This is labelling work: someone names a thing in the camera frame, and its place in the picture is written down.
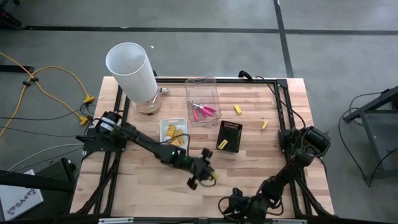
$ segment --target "pink pliers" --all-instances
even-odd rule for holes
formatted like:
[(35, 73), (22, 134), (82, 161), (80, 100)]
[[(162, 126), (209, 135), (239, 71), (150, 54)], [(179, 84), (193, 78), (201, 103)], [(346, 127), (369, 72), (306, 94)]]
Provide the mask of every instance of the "pink pliers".
[(200, 103), (197, 103), (193, 100), (190, 101), (192, 108), (193, 108), (193, 117), (195, 118), (195, 121), (198, 121), (198, 114), (197, 114), (197, 110), (201, 113), (201, 115), (206, 118), (207, 116), (213, 116), (213, 113), (216, 112), (216, 110), (214, 108), (212, 108), (211, 106), (208, 105), (202, 105)]

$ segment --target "white paper tube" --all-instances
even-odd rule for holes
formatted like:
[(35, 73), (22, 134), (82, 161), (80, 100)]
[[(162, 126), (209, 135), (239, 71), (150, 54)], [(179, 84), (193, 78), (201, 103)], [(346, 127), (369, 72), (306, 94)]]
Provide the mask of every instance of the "white paper tube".
[(105, 62), (131, 101), (142, 103), (155, 96), (155, 76), (148, 56), (140, 45), (118, 44), (108, 52)]

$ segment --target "wooden tabletop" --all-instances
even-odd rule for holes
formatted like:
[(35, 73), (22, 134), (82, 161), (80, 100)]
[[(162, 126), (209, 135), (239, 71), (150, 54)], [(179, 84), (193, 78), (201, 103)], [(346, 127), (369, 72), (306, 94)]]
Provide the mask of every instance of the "wooden tabletop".
[[(287, 81), (293, 109), (304, 118), (307, 126), (312, 125), (303, 79), (289, 78)], [(244, 195), (254, 195), (263, 180), (276, 175), (285, 166), (285, 157), (280, 152), (277, 138), (280, 127), (275, 96), (266, 85), (217, 84), (223, 114), (220, 120), (243, 125), (237, 154), (215, 149), (220, 123), (209, 128), (192, 126), (188, 119), (183, 83), (160, 83), (158, 86), (170, 90), (169, 94), (162, 97), (161, 110), (153, 116), (144, 116), (131, 104), (127, 121), (139, 131), (159, 140), (161, 119), (185, 118), (191, 136), (190, 155), (200, 156), (204, 147), (214, 152), (211, 166), (219, 175), (217, 185), (212, 188), (199, 185), (196, 190), (191, 190), (187, 186), (187, 180), (191, 177), (189, 173), (162, 165), (153, 154), (130, 142), (121, 158), (112, 216), (222, 217), (217, 209), (218, 200), (231, 195), (233, 187), (240, 188)], [(117, 89), (118, 84), (113, 77), (104, 77), (95, 111), (96, 118), (104, 111), (113, 110)], [(236, 114), (235, 104), (242, 109), (242, 115)], [(268, 121), (268, 125), (266, 129), (261, 130), (264, 120)], [(298, 117), (295, 117), (295, 122), (297, 127), (302, 125)], [(97, 187), (103, 157), (103, 152), (95, 152), (83, 161), (71, 212), (81, 208)], [(327, 211), (333, 213), (325, 171), (320, 161), (315, 159), (305, 169), (305, 175), (314, 196)], [(300, 208), (304, 211), (302, 193), (299, 187), (297, 188)], [(104, 201), (107, 192), (108, 188), (104, 193)], [(282, 201), (285, 211), (281, 217), (293, 218), (289, 185), (284, 189)], [(222, 203), (221, 207), (225, 208), (226, 204)]]

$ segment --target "yellow cable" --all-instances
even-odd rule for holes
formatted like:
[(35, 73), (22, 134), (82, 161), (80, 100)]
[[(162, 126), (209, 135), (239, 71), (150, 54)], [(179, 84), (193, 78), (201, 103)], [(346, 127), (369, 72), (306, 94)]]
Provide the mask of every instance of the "yellow cable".
[(48, 68), (57, 68), (57, 69), (61, 69), (61, 70), (63, 70), (64, 72), (67, 72), (67, 73), (73, 75), (73, 76), (76, 78), (76, 80), (79, 82), (79, 84), (80, 84), (80, 86), (82, 87), (83, 91), (86, 93), (86, 96), (89, 96), (89, 94), (88, 94), (88, 92), (87, 92), (85, 86), (82, 84), (82, 82), (80, 81), (80, 79), (79, 79), (75, 74), (73, 74), (71, 71), (66, 70), (66, 69), (64, 69), (64, 68), (62, 68), (62, 67), (58, 67), (58, 66), (54, 66), (54, 65), (46, 66), (46, 67), (44, 67), (44, 68), (41, 68), (41, 69), (39, 69), (39, 70), (36, 70), (34, 73), (32, 73), (32, 75), (35, 76), (37, 73), (41, 72), (42, 70), (48, 69)]
[[(0, 55), (6, 57), (8, 60), (10, 60), (10, 61), (14, 62), (15, 64), (17, 64), (18, 66), (20, 66), (21, 69), (23, 69), (23, 70), (29, 75), (29, 78), (27, 79), (28, 82), (30, 81), (30, 79), (34, 78), (34, 75), (31, 74), (28, 70), (26, 70), (20, 63), (18, 63), (17, 61), (15, 61), (14, 59), (10, 58), (8, 55), (6, 55), (6, 54), (4, 54), (4, 53), (2, 53), (2, 52), (0, 52)], [(43, 70), (43, 69), (46, 69), (46, 67), (45, 67), (45, 68), (42, 68), (42, 69), (40, 69), (40, 70), (37, 70), (36, 72), (34, 72), (34, 74), (36, 74), (37, 72), (39, 72), (39, 71), (41, 71), (41, 70)], [(81, 84), (81, 81), (76, 77), (76, 75), (75, 75), (75, 74), (72, 74), (72, 75), (75, 76), (75, 78), (76, 78), (76, 79), (79, 81), (79, 83)], [(62, 100), (59, 100), (58, 98), (56, 98), (56, 97), (54, 97), (54, 96), (48, 94), (46, 91), (43, 90), (43, 88), (40, 86), (40, 84), (39, 84), (38, 82), (36, 82), (36, 84), (37, 84), (37, 86), (39, 87), (39, 89), (41, 90), (42, 93), (44, 93), (45, 95), (47, 95), (47, 96), (51, 97), (52, 99), (58, 101), (59, 103), (61, 103), (61, 104), (63, 104), (64, 106), (66, 106), (69, 110), (71, 110), (72, 112), (74, 112), (74, 113), (76, 114), (76, 116), (78, 116), (78, 118), (80, 119), (80, 121), (81, 121), (80, 124), (84, 125), (84, 124), (87, 122), (87, 118), (86, 118), (86, 117), (80, 116), (77, 112), (75, 112), (73, 109), (71, 109), (65, 102), (63, 102)], [(1, 136), (4, 134), (4, 132), (6, 131), (7, 127), (8, 127), (9, 124), (11, 123), (12, 119), (13, 119), (13, 118), (15, 117), (15, 115), (17, 114), (17, 112), (18, 112), (18, 110), (19, 110), (19, 108), (20, 108), (20, 106), (21, 106), (22, 99), (23, 99), (23, 97), (24, 97), (25, 91), (26, 91), (26, 86), (24, 86), (23, 89), (22, 89), (22, 91), (21, 91), (21, 95), (20, 95), (20, 97), (19, 97), (19, 101), (18, 101), (17, 107), (16, 107), (14, 113), (12, 114), (11, 119), (8, 120), (8, 122), (7, 122), (7, 124), (5, 125), (5, 127), (4, 127), (3, 130), (0, 132), (0, 138), (1, 138)]]

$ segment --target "gray floor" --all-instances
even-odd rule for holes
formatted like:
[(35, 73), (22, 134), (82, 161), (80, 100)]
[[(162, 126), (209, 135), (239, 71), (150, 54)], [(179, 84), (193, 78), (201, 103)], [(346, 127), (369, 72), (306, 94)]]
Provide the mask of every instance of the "gray floor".
[[(397, 1), (280, 0), (286, 29), (397, 30)], [(277, 28), (271, 0), (260, 1), (22, 1), (12, 8), (28, 25), (119, 27)], [(136, 42), (148, 53), (158, 75), (235, 77), (240, 70), (264, 77), (286, 77), (279, 34), (209, 34), (143, 32), (0, 31), (0, 50), (24, 65), (59, 65), (75, 72), (88, 91), (98, 96), (102, 77), (109, 75), (104, 58), (120, 42)], [(353, 97), (383, 91), (398, 83), (397, 36), (288, 35), (295, 77), (304, 78), (316, 126), (329, 131), (332, 147), (325, 157), (328, 183), (337, 215), (362, 220), (398, 220), (398, 178), (376, 180), (369, 189), (345, 151), (337, 121)], [(1, 116), (14, 111), (24, 74), (0, 76)], [(39, 75), (42, 86), (73, 108), (84, 94), (66, 73), (49, 70)], [(361, 98), (361, 105), (370, 98)], [(58, 103), (32, 86), (25, 95), (20, 117), (47, 118), (66, 114)], [(83, 131), (69, 116), (51, 122), (13, 121), (12, 128), (58, 135)], [(343, 136), (366, 172), (376, 165), (364, 131), (342, 125)], [(46, 147), (76, 142), (8, 130), (0, 138), (0, 169)], [(56, 149), (24, 165), (73, 150)], [(80, 151), (68, 155), (79, 164)], [(34, 166), (40, 170), (47, 166)]]

